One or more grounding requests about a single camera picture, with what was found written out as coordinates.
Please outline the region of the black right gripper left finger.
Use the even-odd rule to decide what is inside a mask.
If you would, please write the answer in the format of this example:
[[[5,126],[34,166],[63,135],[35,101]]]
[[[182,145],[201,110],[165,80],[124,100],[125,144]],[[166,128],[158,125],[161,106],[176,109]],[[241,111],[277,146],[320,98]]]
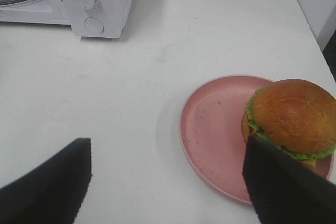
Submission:
[[[91,140],[77,138],[1,188],[1,223],[74,223],[91,178]]]

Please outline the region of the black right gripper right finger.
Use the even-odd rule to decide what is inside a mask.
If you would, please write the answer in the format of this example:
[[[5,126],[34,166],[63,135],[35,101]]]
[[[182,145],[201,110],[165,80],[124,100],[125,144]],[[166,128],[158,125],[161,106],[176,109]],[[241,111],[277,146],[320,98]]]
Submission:
[[[243,178],[261,223],[335,223],[335,184],[250,136]]]

